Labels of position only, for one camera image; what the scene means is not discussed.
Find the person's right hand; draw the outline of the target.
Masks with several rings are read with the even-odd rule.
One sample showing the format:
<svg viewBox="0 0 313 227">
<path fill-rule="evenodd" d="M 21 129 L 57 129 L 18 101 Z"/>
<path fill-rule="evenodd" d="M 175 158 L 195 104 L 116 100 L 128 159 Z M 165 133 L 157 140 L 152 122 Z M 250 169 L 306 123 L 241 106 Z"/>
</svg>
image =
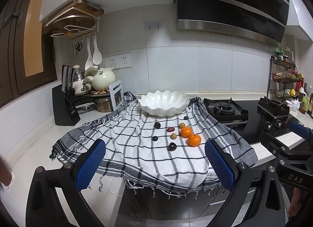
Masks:
<svg viewBox="0 0 313 227">
<path fill-rule="evenodd" d="M 288 215 L 296 216 L 300 209 L 301 209 L 301 190 L 298 188 L 294 188 L 293 197 L 288 209 Z"/>
</svg>

